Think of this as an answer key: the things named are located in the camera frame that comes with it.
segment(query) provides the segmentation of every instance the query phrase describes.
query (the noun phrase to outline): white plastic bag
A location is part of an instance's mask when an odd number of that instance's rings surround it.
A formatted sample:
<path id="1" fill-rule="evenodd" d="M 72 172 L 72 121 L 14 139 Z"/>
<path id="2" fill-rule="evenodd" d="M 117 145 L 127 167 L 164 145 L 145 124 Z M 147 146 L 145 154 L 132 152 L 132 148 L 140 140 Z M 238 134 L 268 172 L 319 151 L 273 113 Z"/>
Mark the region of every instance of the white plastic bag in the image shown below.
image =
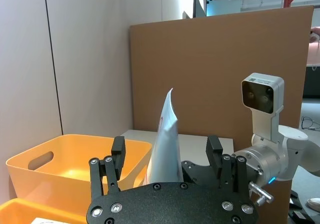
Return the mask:
<path id="1" fill-rule="evenodd" d="M 158 126 L 158 134 L 143 184 L 183 182 L 177 117 L 171 103 L 171 91 L 165 98 Z"/>

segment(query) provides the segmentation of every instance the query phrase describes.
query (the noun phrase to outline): brown cardboard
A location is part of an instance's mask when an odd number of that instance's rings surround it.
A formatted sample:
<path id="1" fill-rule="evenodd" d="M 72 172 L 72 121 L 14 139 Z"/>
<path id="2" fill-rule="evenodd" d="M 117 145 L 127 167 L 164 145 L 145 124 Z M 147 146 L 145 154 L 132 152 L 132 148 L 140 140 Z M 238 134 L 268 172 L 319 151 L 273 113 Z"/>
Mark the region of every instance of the brown cardboard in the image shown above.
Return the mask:
<path id="1" fill-rule="evenodd" d="M 280 123 L 298 127 L 312 14 L 303 6 L 132 26 L 134 128 L 157 130 L 173 87 L 179 133 L 233 138 L 235 150 L 246 148 L 252 116 L 241 81 L 253 72 L 284 79 Z M 261 209 L 260 223 L 287 223 L 290 188 L 267 188 L 276 198 Z"/>

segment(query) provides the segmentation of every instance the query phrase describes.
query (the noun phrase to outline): cable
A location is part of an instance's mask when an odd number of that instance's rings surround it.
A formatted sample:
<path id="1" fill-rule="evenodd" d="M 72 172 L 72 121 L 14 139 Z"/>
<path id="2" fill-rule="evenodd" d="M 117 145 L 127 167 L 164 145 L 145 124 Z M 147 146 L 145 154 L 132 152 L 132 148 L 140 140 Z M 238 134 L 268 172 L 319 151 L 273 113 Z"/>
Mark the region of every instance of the cable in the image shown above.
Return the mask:
<path id="1" fill-rule="evenodd" d="M 304 127 L 304 121 L 311 121 L 311 124 L 308 127 Z M 308 130 L 320 132 L 320 130 L 317 130 L 317 129 L 320 129 L 320 124 L 315 122 L 314 120 L 312 120 L 310 117 L 302 116 L 301 117 L 301 129 L 308 129 Z"/>

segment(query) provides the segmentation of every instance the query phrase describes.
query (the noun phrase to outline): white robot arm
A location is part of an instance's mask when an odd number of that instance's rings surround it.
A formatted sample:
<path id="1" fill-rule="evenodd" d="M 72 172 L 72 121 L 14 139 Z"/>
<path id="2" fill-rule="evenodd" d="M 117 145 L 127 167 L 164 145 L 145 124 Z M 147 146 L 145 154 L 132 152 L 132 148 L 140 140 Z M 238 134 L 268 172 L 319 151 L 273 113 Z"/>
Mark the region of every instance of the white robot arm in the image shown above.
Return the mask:
<path id="1" fill-rule="evenodd" d="M 252 110 L 253 136 L 252 146 L 235 155 L 246 157 L 247 166 L 258 173 L 254 181 L 258 188 L 274 180 L 291 180 L 298 165 L 320 176 L 320 147 L 304 132 L 279 125 L 284 84 L 280 77 L 259 73 L 242 82 L 243 104 Z"/>

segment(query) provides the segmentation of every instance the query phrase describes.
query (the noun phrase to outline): orange basket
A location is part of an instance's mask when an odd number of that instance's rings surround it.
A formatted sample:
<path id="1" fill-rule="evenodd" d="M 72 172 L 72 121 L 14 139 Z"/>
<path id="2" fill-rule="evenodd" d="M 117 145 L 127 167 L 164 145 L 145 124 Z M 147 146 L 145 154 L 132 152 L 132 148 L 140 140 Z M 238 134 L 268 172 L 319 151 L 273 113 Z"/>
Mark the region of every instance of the orange basket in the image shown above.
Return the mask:
<path id="1" fill-rule="evenodd" d="M 0 224 L 30 224 L 36 218 L 70 224 L 87 224 L 86 218 L 20 198 L 0 205 Z"/>
<path id="2" fill-rule="evenodd" d="M 91 203 L 89 160 L 111 155 L 113 138 L 63 135 L 7 160 L 18 198 L 85 216 Z M 125 141 L 121 190 L 140 186 L 144 180 L 152 145 Z M 102 180 L 108 191 L 107 179 Z"/>

